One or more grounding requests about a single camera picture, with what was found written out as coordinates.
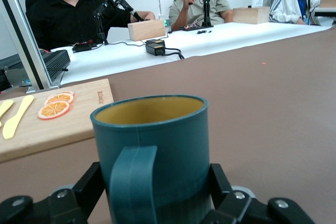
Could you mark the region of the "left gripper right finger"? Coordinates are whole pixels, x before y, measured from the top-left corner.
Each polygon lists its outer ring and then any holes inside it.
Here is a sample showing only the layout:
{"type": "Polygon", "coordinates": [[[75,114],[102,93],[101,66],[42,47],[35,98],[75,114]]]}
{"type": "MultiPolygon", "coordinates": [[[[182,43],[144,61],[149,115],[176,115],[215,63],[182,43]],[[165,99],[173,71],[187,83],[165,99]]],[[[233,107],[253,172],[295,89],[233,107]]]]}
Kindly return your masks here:
{"type": "Polygon", "coordinates": [[[220,164],[210,164],[209,188],[214,209],[201,223],[310,223],[293,200],[275,197],[263,204],[241,189],[234,190],[220,164]]]}

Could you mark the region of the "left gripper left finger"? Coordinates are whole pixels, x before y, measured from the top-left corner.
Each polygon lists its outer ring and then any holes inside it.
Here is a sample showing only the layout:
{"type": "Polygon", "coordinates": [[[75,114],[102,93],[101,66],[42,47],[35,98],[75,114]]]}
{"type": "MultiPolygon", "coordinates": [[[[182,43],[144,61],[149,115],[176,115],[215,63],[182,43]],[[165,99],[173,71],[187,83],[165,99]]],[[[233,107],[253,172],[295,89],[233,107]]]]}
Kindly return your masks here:
{"type": "Polygon", "coordinates": [[[34,202],[27,195],[1,202],[1,223],[88,223],[105,185],[99,162],[94,162],[72,188],[62,188],[34,202]]]}

